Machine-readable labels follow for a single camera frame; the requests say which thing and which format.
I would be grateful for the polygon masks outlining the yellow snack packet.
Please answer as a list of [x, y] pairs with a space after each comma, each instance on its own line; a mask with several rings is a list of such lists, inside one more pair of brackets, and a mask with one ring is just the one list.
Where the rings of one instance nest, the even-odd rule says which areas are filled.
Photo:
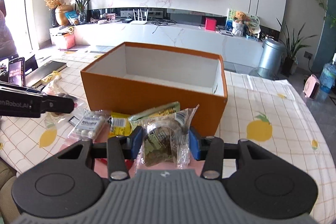
[[111, 112], [108, 120], [110, 130], [108, 137], [129, 136], [131, 134], [131, 125], [128, 120], [129, 115]]

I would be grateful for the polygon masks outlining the clear tray of yogurt balls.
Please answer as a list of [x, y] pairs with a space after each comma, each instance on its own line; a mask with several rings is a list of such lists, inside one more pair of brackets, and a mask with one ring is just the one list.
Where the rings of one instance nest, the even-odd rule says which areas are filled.
[[106, 128], [109, 117], [109, 113], [103, 110], [86, 110], [69, 133], [68, 139], [74, 141], [96, 140], [100, 133]]

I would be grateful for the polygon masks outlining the clear bag of dried greens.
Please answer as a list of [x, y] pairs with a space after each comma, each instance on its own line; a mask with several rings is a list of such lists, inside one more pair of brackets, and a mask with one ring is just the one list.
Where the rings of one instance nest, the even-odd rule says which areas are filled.
[[180, 110], [141, 126], [143, 139], [136, 168], [172, 162], [177, 169], [185, 169], [190, 162], [189, 129], [197, 110], [198, 107]]

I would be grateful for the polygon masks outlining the pale green chips bag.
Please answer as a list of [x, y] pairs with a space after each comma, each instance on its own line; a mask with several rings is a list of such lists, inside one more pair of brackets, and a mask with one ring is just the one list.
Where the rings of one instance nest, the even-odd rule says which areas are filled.
[[161, 105], [158, 107], [154, 107], [151, 109], [147, 109], [143, 112], [134, 114], [129, 116], [127, 119], [131, 125], [132, 129], [135, 129], [137, 126], [145, 126], [157, 117], [167, 116], [173, 113], [180, 111], [180, 103], [179, 102], [171, 102], [166, 105]]

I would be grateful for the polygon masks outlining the black book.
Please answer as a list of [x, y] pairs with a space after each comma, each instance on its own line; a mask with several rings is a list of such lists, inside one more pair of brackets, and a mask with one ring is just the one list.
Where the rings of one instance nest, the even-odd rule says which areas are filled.
[[38, 87], [39, 85], [44, 85], [43, 79], [45, 79], [52, 72], [59, 72], [67, 67], [67, 64], [60, 61], [48, 61], [41, 67], [31, 72], [26, 76], [26, 86], [27, 87]]

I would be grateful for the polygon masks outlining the yellow tissue pack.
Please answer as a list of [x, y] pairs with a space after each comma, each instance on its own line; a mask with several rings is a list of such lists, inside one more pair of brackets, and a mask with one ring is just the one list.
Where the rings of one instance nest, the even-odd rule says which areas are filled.
[[41, 84], [43, 86], [48, 85], [53, 80], [60, 80], [62, 78], [62, 73], [59, 71], [53, 71], [50, 74], [48, 74], [46, 77], [41, 79]]

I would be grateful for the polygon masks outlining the pink storage box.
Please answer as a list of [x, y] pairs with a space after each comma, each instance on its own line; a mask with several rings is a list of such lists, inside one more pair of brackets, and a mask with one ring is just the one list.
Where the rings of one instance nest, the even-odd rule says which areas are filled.
[[59, 50], [68, 50], [75, 46], [74, 26], [50, 28], [51, 44]]

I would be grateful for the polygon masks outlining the orange cardboard box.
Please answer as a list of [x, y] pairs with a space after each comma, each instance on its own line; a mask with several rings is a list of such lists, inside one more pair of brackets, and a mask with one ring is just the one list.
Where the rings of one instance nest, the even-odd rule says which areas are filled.
[[221, 55], [124, 42], [81, 70], [91, 110], [137, 114], [179, 102], [197, 108], [191, 126], [214, 136], [228, 101]]

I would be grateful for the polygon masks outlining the golden vase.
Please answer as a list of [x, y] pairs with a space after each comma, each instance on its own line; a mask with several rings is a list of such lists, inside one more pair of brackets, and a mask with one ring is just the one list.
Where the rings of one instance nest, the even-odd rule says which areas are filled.
[[63, 5], [59, 5], [55, 9], [55, 18], [60, 26], [67, 26], [69, 24], [69, 21], [66, 17], [66, 12], [73, 11], [73, 8], [71, 5], [66, 5], [65, 3]]

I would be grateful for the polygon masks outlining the potted orchid plant left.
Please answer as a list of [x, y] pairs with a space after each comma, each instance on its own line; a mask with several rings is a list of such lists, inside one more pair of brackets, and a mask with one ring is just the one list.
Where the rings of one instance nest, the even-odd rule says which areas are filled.
[[86, 10], [91, 0], [74, 0], [74, 1], [79, 11], [79, 19], [78, 19], [79, 24], [80, 25], [86, 24], [87, 22]]

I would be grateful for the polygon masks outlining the white TV console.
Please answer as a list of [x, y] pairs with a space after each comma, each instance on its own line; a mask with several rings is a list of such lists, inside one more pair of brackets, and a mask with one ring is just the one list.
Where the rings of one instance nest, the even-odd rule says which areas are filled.
[[263, 52], [260, 42], [186, 24], [86, 24], [76, 26], [74, 35], [77, 45], [116, 47], [123, 42], [158, 44], [215, 53], [226, 62], [248, 67], [257, 67]]

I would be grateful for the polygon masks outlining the potted long-leaf plant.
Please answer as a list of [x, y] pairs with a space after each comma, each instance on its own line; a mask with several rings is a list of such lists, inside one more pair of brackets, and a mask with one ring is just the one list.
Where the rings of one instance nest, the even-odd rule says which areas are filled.
[[289, 27], [286, 24], [285, 19], [283, 19], [282, 23], [277, 19], [277, 22], [280, 26], [280, 33], [283, 34], [285, 38], [285, 40], [279, 39], [279, 41], [285, 46], [286, 50], [281, 73], [288, 77], [290, 76], [290, 71], [294, 64], [294, 58], [296, 57], [297, 52], [300, 49], [310, 47], [310, 45], [307, 45], [304, 42], [308, 39], [317, 37], [317, 35], [302, 36], [302, 31], [306, 23], [304, 23], [298, 31], [293, 29], [292, 32], [289, 32]]

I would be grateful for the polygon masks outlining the pink small heater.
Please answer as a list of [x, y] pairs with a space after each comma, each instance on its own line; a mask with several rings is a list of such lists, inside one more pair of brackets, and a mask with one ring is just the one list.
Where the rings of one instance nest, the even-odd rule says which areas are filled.
[[303, 92], [306, 98], [314, 99], [319, 92], [320, 82], [316, 75], [311, 75], [307, 78]]

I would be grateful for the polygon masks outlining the white wifi router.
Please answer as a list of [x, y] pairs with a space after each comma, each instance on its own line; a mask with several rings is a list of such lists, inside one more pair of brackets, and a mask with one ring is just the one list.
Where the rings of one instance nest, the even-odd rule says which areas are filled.
[[148, 14], [149, 14], [148, 9], [145, 10], [144, 12], [141, 9], [138, 9], [137, 11], [133, 10], [133, 20], [131, 21], [131, 24], [136, 25], [147, 24]]

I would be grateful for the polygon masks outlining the teddy bear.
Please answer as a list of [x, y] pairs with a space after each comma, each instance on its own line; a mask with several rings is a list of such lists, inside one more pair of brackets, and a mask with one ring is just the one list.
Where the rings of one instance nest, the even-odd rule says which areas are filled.
[[251, 19], [242, 11], [236, 11], [232, 20], [232, 35], [243, 36], [247, 33]]

